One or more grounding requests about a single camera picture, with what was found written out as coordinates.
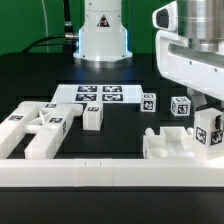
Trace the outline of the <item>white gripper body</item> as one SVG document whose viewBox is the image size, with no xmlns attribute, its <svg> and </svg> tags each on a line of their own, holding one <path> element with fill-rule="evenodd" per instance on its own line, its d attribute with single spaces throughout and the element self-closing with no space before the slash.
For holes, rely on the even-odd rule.
<svg viewBox="0 0 224 224">
<path fill-rule="evenodd" d="M 187 38 L 159 30 L 156 58 L 163 77 L 224 101 L 224 40 L 217 53 L 198 52 L 188 47 Z"/>
</svg>

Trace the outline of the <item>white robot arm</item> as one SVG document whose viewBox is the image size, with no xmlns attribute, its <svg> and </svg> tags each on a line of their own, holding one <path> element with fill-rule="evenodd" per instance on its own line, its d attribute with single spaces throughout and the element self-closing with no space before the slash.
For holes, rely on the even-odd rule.
<svg viewBox="0 0 224 224">
<path fill-rule="evenodd" d="M 129 61 L 121 0 L 84 2 L 74 61 L 96 68 Z M 196 107 L 209 95 L 224 108 L 224 0 L 173 0 L 153 12 L 152 22 L 160 74 L 186 86 Z M 218 127 L 224 129 L 224 112 Z"/>
</svg>

